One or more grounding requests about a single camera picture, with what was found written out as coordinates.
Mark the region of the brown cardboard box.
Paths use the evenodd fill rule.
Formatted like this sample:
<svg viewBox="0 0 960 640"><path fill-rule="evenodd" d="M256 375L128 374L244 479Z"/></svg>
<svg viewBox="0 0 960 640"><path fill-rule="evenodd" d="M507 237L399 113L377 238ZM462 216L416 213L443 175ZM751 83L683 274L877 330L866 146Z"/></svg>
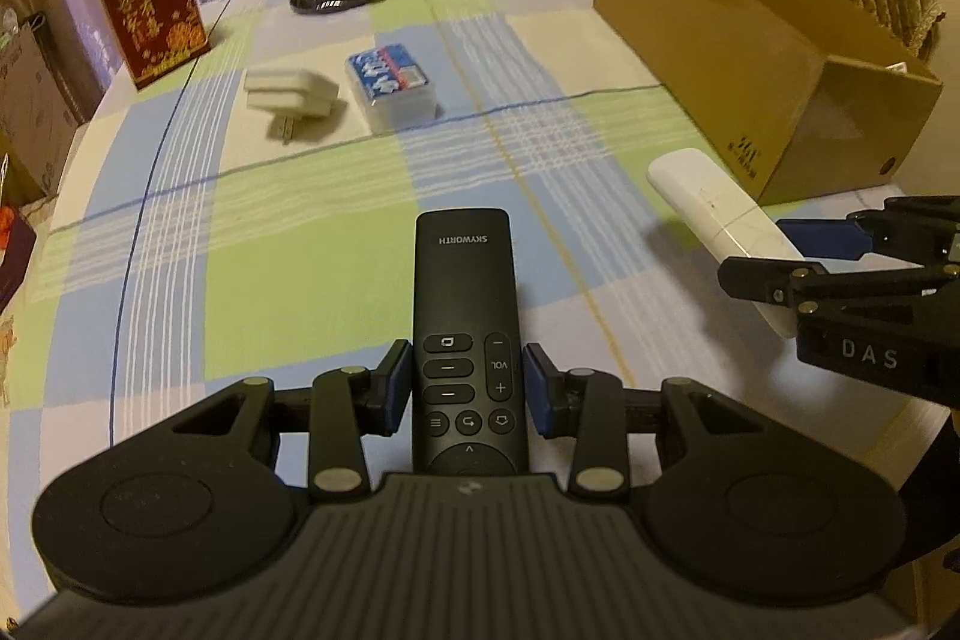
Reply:
<svg viewBox="0 0 960 640"><path fill-rule="evenodd" d="M594 0L762 205L886 184L942 83L850 0Z"/></svg>

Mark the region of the black Skyworth remote control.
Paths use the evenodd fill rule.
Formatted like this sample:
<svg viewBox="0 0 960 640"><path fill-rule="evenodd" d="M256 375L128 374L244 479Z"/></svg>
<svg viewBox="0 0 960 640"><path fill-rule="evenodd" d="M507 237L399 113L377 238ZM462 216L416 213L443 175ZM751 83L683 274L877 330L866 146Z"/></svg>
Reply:
<svg viewBox="0 0 960 640"><path fill-rule="evenodd" d="M421 474L529 469L511 226L500 208L416 218L413 466Z"/></svg>

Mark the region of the white remote control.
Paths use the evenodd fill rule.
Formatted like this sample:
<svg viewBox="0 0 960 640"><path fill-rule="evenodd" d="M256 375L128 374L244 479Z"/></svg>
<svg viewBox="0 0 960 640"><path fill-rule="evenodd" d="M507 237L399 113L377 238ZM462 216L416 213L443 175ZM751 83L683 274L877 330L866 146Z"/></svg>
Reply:
<svg viewBox="0 0 960 640"><path fill-rule="evenodd" d="M754 198L703 151L662 154L647 166L647 180L716 262L804 259Z"/></svg>

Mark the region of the blue tissue pack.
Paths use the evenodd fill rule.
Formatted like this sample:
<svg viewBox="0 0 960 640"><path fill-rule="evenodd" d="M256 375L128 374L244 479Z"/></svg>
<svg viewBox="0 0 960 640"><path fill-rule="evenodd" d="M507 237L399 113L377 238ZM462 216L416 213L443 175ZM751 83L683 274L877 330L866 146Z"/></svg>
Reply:
<svg viewBox="0 0 960 640"><path fill-rule="evenodd" d="M374 135L407 130L436 119L434 81L404 44L353 53L345 68L353 96Z"/></svg>

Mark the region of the white power adapter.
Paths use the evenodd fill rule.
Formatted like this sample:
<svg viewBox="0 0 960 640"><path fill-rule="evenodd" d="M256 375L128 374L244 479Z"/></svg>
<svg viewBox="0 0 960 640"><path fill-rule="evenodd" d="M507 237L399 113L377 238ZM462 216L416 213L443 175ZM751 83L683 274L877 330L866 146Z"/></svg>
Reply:
<svg viewBox="0 0 960 640"><path fill-rule="evenodd" d="M340 88L324 74L304 68L252 68L245 72L244 92L249 109L280 120L283 141L290 143L298 120L324 119L332 112Z"/></svg>

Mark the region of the checkered tablecloth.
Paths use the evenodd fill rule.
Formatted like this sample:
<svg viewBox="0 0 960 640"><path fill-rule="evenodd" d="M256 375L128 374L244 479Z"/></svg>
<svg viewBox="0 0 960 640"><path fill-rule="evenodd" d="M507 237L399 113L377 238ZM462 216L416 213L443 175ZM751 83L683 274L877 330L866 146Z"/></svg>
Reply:
<svg viewBox="0 0 960 640"><path fill-rule="evenodd" d="M299 16L221 0L208 55L148 89L117 73L78 131L2 321L2 614L50 585L34 500L89 455L248 375L302 386L374 364L412 330L418 214L511 218L524 335L565 367L635 386L716 386L859 459L914 471L946 411L797 362L647 181L701 145L674 97L592 0L384 0ZM404 44L436 119L374 135L353 53ZM304 68L332 112L249 109L252 68Z"/></svg>

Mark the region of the red gift box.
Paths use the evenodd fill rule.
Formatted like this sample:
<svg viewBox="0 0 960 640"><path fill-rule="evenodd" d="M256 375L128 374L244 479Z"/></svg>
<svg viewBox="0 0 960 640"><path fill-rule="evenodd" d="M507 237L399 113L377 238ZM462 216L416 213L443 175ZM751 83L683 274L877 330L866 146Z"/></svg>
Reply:
<svg viewBox="0 0 960 640"><path fill-rule="evenodd" d="M101 5L137 89L210 50L197 0L101 0Z"/></svg>

